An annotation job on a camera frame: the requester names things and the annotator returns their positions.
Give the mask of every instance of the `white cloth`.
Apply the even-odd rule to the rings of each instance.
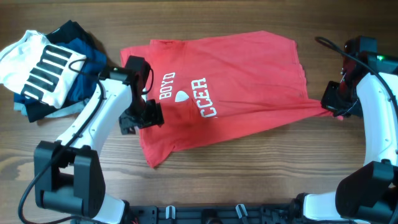
[[[11,91],[61,108],[78,75],[69,69],[86,58],[70,49],[53,45],[43,35],[27,30],[23,38],[0,52],[0,84]],[[79,70],[84,62],[72,68]]]

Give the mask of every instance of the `wooden table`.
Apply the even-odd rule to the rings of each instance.
[[[27,29],[48,33],[67,20],[79,22],[119,63],[119,50],[151,39],[199,39],[266,30],[294,39],[309,97],[318,99],[339,80],[341,57],[313,38],[339,45],[357,35],[375,37],[379,51],[397,55],[397,1],[124,1],[51,4],[3,0],[0,48]],[[12,93],[0,88],[0,223],[19,223],[17,205],[33,178],[32,155],[40,140],[53,141],[75,119],[29,123],[13,111]],[[115,125],[101,155],[107,192],[132,205],[287,202],[300,192],[335,190],[364,161],[363,121],[309,118],[270,131],[172,154],[151,169],[138,136]],[[65,214],[38,209],[31,195],[25,214],[36,222]]]

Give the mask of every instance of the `red shirt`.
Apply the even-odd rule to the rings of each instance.
[[[152,40],[121,51],[154,69],[148,99],[165,123],[140,130],[148,164],[172,151],[240,138],[311,116],[329,115],[308,99],[296,43],[265,31],[200,40]]]

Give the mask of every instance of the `white t-shirt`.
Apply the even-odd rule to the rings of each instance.
[[[0,52],[0,83],[11,91],[61,108],[78,73],[69,69],[85,55],[59,47],[41,33],[27,30],[23,38]],[[72,68],[80,71],[84,62]]]

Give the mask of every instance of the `blue cloth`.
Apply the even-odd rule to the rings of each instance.
[[[86,62],[81,68],[81,72],[83,73],[98,76],[99,72],[102,71],[106,65],[105,54],[102,54],[98,50],[93,49],[79,38],[76,38],[67,44],[57,43],[57,45],[86,55],[88,59],[97,62]],[[95,88],[96,82],[86,77],[85,75],[79,74],[69,90],[67,100],[71,102],[79,102],[81,100],[84,100],[85,98],[90,98],[93,95]]]

